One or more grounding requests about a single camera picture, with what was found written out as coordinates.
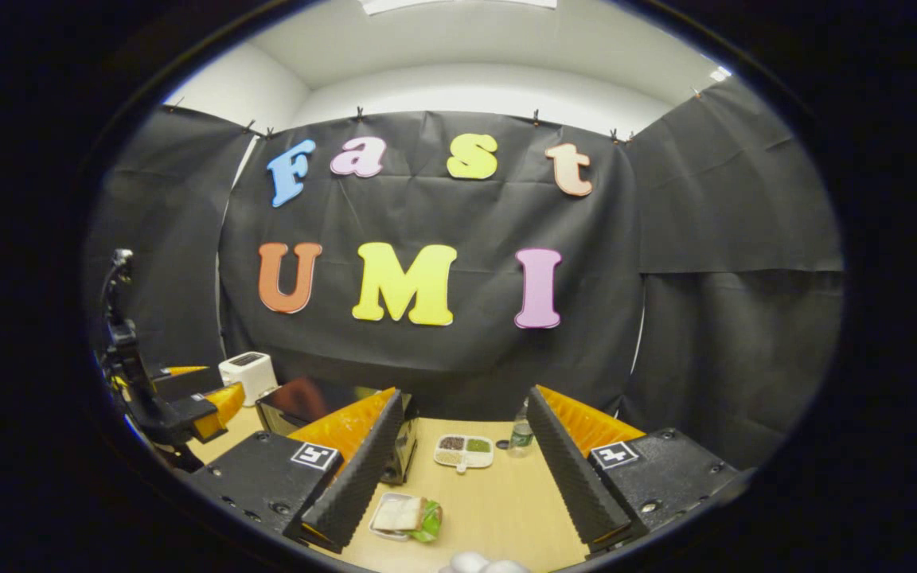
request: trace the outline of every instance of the orange letter u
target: orange letter u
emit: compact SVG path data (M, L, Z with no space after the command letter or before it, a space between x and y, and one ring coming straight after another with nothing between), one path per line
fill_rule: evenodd
M295 290L292 294L284 294L278 289L278 275L281 273L281 259L288 253L287 244L265 243L259 248L261 302L275 312L299 312L310 301L310 288L314 282L314 261L321 254L321 246L316 243L299 243L292 251L299 257L299 265L295 272Z

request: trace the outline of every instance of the table surface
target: table surface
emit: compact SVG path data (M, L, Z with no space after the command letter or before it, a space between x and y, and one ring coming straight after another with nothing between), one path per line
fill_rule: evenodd
M189 448L204 464L211 463L261 429L256 410L243 407L229 422L226 435L208 443L192 440ZM510 432L512 422L419 418L408 481L404 485L378 483L353 540L341 555L312 548L353 565L390 573L437 573L456 552L464 551L479 552L491 561L512 559L534 573L581 563L589 548L579 542L536 442L524 458L495 449L494 464L469 468L464 475L433 460L437 438L445 433L480 435L496 442L507 439ZM437 540L421 544L375 536L369 529L370 520L382 494L389 492L440 503L443 522Z

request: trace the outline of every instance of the plastic bottle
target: plastic bottle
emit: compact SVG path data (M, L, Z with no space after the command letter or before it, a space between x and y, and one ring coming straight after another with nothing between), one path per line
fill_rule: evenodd
M512 427L512 439L509 440L509 454L513 458L524 458L529 454L529 447L533 444L533 429L525 418L525 411L529 409L529 399L525 399L523 407L516 414L516 422Z

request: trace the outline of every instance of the white wall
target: white wall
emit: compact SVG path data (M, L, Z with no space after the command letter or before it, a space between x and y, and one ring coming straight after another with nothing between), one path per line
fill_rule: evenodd
M532 117L624 138L639 133L672 106L605 81L574 73L507 64L445 64L354 77L319 88L291 125L394 111L479 111Z
M165 103L203 111L240 126L282 131L292 126L299 105L310 94L290 69L252 44L223 54L169 95Z

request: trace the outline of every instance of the yellow letter m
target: yellow letter m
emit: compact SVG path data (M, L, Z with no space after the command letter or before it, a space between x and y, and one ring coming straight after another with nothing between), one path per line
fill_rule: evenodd
M364 260L363 286L360 304L353 307L354 317L360 320L384 318L384 309L379 304L382 294L389 314L398 322L415 296L416 304L408 313L408 319L415 324L451 324L454 317L448 311L448 271L451 261L458 257L455 249L445 244L428 244L419 250L408 271L401 270L390 244L361 244L359 253Z

